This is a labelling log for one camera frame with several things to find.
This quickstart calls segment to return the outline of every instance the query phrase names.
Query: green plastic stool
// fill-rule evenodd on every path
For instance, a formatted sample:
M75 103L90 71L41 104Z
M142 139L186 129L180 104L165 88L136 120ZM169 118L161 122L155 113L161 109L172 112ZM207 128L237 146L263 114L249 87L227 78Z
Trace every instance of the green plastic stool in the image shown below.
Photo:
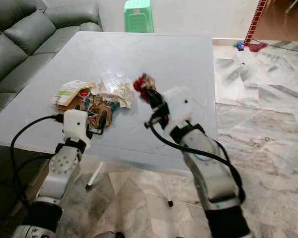
M124 15L125 32L153 32L150 0L128 0Z

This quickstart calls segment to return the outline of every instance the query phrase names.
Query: leather sofa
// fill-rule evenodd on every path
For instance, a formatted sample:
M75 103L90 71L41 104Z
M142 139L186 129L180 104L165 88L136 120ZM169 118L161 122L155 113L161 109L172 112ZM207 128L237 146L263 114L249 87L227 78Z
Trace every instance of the leather sofa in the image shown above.
M42 0L0 0L0 112L77 31L102 31L97 4L49 8ZM39 155L16 154L18 164ZM23 183L30 186L44 165L26 167ZM12 175L8 147L0 146L0 223L16 204Z

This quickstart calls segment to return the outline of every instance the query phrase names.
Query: white wall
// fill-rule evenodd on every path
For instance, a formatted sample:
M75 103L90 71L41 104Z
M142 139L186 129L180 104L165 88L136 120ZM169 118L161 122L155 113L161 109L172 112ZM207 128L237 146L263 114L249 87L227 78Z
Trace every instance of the white wall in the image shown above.
M47 6L95 1L105 31L124 31L125 0L44 0ZM244 38L259 0L151 0L155 32L207 32Z

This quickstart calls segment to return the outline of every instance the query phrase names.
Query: black cable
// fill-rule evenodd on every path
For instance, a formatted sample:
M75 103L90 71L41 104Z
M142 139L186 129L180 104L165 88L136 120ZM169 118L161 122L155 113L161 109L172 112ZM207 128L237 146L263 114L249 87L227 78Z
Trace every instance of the black cable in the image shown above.
M16 162L15 162L15 158L14 158L14 144L17 140L17 138L29 127L31 127L32 125L42 121L42 120L46 120L46 119L57 119L57 116L47 116L47 117L43 117L43 118L39 118L31 123L29 123L28 125L26 125L22 130L20 130L12 139L11 144L10 144L10 157L11 157L11 163L12 163L12 168L13 168L13 172L16 174L16 181L17 181L17 185L20 188L21 194L20 194L20 201L22 202L22 204L26 207L29 208L30 207L30 203L29 200L26 197L25 191L22 189L22 183L21 183L21 179L20 176L17 173L17 167L16 167Z
M151 121L148 122L148 125L151 129L151 131L153 132L153 134L160 140L162 141L163 143L165 143L166 145L168 146L171 146L175 149L178 149L178 150L182 150L182 151L185 151L185 152L188 152L188 153L192 153L192 154L197 154L197 155L202 155L202 156L206 156L206 157L209 157L211 159L214 159L214 160L217 160L219 162L221 162L222 164L225 164L226 166L229 167L229 170L233 176L233 179L238 187L238 198L240 200L241 203L244 202L245 198L246 198L246 195L245 195L245 191L243 189L243 186L242 186L242 179L237 171L237 169L230 163L230 160L229 160L229 157L228 157L228 154L226 152L226 150L224 149L224 147L216 140L214 140L218 145L219 147L223 150L223 153L225 155L225 158L226 160L224 160L223 158L217 156L217 155L214 155L214 154L211 154L211 153L208 153L206 151L201 151L201 150L197 150L197 149L192 149L192 148L189 148L189 147L185 147L185 146L181 146L181 145L178 145L178 144L175 144L165 138L163 138L154 128L153 124Z
M22 193L25 193L25 190L26 190L26 187L21 187L20 191L17 190L17 187L16 187L16 179L17 177L20 176L20 171L26 166L28 165L29 163L31 163L32 161L35 161L35 160L38 160L38 159L51 159L55 154L51 154L51 155L42 155L42 156L38 156L38 157L35 157L35 158L32 158L32 159L29 159L25 162L23 162L18 168L17 168L17 171L13 174L13 177L12 177L12 186L14 187L14 190L16 192L16 195L17 195L17 199L18 200L21 200L21 196L22 196Z
M262 41L258 41L258 40L254 40L252 39L253 41L257 41L259 43L265 43L265 42L262 42ZM283 48L283 47L280 47L280 46L274 46L274 45L270 45L270 44L267 44L268 46L272 46L272 47L276 47L276 48L280 48L280 49L283 49L283 50L288 50L288 51L295 51L295 52L298 52L298 50L293 50L293 49L287 49L287 48Z

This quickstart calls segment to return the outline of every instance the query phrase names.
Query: table top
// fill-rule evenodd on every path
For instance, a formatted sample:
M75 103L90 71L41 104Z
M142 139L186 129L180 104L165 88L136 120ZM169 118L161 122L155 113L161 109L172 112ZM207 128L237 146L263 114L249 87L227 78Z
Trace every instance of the table top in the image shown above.
M210 137L217 137L210 36L77 32L0 113L0 145L8 146L31 121L54 114L50 100L62 84L98 82L99 77L115 72L125 72L131 82L146 72L156 80L160 93L174 86L189 87L195 101L193 123L201 124ZM85 154L158 172L188 171L180 151L145 129L143 123L151 114L150 106L134 92L133 107L117 110L111 126L102 136L93 136ZM62 125L46 120L23 133L15 146L51 153L62 141Z

